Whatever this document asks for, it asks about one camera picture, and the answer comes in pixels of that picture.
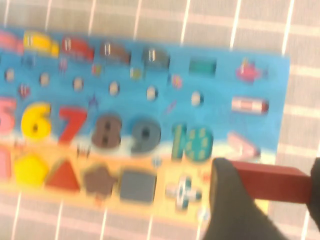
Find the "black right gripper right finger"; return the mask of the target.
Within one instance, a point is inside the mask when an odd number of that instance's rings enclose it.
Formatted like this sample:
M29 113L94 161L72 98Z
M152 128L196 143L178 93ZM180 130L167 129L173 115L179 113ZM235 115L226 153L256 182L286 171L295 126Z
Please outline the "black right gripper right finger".
M320 158L316 157L310 171L311 195L307 208L317 227L320 226Z

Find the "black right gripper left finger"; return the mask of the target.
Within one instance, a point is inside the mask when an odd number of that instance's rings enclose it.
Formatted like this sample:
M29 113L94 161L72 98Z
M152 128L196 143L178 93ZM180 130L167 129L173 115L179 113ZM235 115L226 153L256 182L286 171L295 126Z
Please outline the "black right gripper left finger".
M211 219L205 240L283 240L284 235L256 206L238 171L223 157L212 161Z

